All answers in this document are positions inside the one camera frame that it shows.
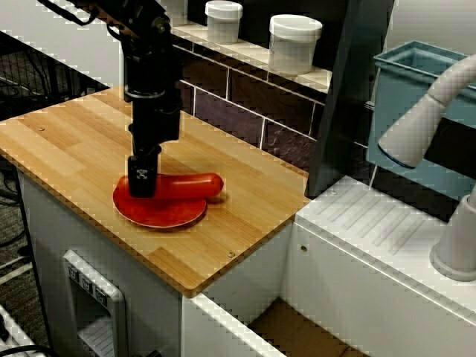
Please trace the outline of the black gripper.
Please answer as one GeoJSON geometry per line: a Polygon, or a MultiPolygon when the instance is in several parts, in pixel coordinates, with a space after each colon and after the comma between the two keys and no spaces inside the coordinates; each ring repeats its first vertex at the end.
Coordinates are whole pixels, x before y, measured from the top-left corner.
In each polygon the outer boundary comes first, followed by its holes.
{"type": "Polygon", "coordinates": [[[179,139],[180,95],[132,98],[132,156],[128,157],[129,194],[151,198],[155,194],[157,156],[161,145],[179,139]]]}

